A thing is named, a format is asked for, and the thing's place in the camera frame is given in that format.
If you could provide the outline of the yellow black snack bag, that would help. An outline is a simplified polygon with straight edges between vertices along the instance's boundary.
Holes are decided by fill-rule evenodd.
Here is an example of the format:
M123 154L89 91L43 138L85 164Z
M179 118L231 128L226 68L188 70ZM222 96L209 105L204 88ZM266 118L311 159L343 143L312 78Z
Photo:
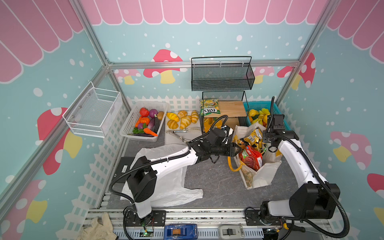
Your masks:
M266 146L263 143L263 133L260 128L256 128L244 138L239 138L237 135L235 135L234 142L243 150L246 147L252 147L258 152L262 152Z

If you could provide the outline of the cream canvas tote bag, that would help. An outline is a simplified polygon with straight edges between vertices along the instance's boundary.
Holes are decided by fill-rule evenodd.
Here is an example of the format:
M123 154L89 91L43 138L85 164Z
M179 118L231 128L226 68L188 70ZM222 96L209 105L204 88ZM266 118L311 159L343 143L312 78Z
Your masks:
M272 183L281 165L282 154L268 150L270 144L263 141L266 127L256 123L249 127L236 126L232 142L240 147L234 157L228 157L232 172L240 173L246 190L261 188Z

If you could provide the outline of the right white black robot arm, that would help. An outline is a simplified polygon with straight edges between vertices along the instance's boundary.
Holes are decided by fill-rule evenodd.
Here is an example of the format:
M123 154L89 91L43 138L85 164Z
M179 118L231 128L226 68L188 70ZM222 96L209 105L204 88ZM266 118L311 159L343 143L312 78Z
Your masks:
M260 217L267 220L270 217L280 217L294 221L305 222L318 232L334 238L342 239L350 232L348 215L339 201L340 189L336 184L329 183L315 168L310 158L302 148L298 135L285 128L285 116L271 113L267 117L267 128L263 131L263 141L269 144L272 153L281 152L288 162L298 189L287 200L265 201L260 206ZM339 210L343 228L338 233L331 233L316 225L315 219L331 219L335 210Z

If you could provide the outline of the white plastic grocery bag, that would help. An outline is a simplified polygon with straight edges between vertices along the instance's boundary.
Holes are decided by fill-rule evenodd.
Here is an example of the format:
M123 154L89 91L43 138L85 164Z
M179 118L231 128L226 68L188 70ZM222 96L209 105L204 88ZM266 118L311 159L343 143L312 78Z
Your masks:
M134 162L142 156L148 159L162 158L183 150L186 146L179 144L164 145L157 148L143 148L135 154ZM187 168L180 168L164 177L157 179L154 194L151 196L151 206L154 208L175 207L201 199L202 189L187 189L184 187Z

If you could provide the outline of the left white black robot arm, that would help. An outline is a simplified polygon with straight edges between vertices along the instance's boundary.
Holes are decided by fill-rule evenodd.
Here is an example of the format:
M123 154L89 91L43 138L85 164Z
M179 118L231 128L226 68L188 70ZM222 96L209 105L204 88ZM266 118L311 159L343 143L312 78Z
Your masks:
M226 125L228 118L227 115L219 117L206 133L188 141L181 151L159 159L140 157L133 168L111 181L109 192L129 200L140 220L149 219L152 216L150 197L160 178L183 167L206 160L215 164L221 156L234 157L240 153L241 148L230 141L233 129ZM114 190L121 179L128 183L132 197Z

